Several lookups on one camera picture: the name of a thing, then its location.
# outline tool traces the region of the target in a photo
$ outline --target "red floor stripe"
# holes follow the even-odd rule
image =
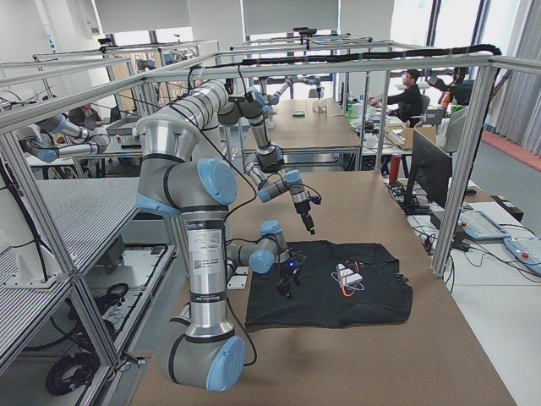
[[[525,150],[517,144],[513,144],[507,138],[501,135],[492,134],[489,131],[483,131],[482,141],[494,147],[496,150],[515,158],[524,165],[541,172],[541,157],[534,155],[532,152]]]

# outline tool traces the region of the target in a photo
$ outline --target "man sitting at desk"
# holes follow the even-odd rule
[[[100,114],[92,108],[90,103],[70,110],[68,119],[73,124],[85,127],[90,131],[93,131],[96,127],[101,127]]]
[[[420,116],[423,113],[423,99],[417,86],[419,75],[418,70],[408,69],[402,76],[402,83],[406,86],[406,89],[399,95],[387,97],[387,104],[398,103],[398,108],[391,110],[389,115],[397,116],[404,123],[409,120],[410,127],[413,127],[419,122],[419,118],[413,117]],[[379,103],[381,103],[381,98],[369,99],[370,106],[375,106]]]

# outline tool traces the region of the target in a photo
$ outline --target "man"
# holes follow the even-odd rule
[[[74,108],[68,113],[68,119],[75,125],[93,130],[96,127],[101,127],[101,117],[96,110],[92,108],[90,103],[84,104],[81,107]]]
[[[404,123],[409,121],[409,126],[413,127],[419,122],[419,118],[412,118],[420,116],[423,113],[423,99],[421,98],[421,92],[417,86],[417,79],[419,78],[419,71],[416,69],[408,69],[402,76],[402,83],[406,86],[406,89],[399,95],[388,96],[387,104],[397,104],[398,108],[392,110],[389,114],[391,116],[397,116]],[[369,100],[369,105],[374,106],[381,103],[380,98],[373,98]]]

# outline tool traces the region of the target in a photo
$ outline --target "brown tabletop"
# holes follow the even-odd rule
[[[343,329],[291,327],[252,333],[259,358],[227,393],[210,393],[166,380],[152,359],[133,405],[512,405],[511,395],[429,259],[388,195],[380,175],[368,172],[305,173],[303,182],[323,195],[312,209],[310,236],[291,197],[252,204],[232,215],[233,234],[257,238],[258,225],[276,219],[289,241],[377,242],[400,260],[413,287],[407,322]],[[246,184],[238,202],[249,197]],[[186,302],[187,289],[177,310]],[[245,316],[248,291],[232,292]]]
[[[271,118],[275,123],[274,129],[269,131],[272,142],[284,150],[358,148],[358,137],[342,115],[338,104],[332,99],[326,99],[327,114],[323,114],[312,109],[314,100],[281,101],[276,108],[277,114]],[[292,112],[297,110],[304,111],[305,117],[292,117]],[[256,148],[250,131],[244,141],[244,149],[254,151]]]

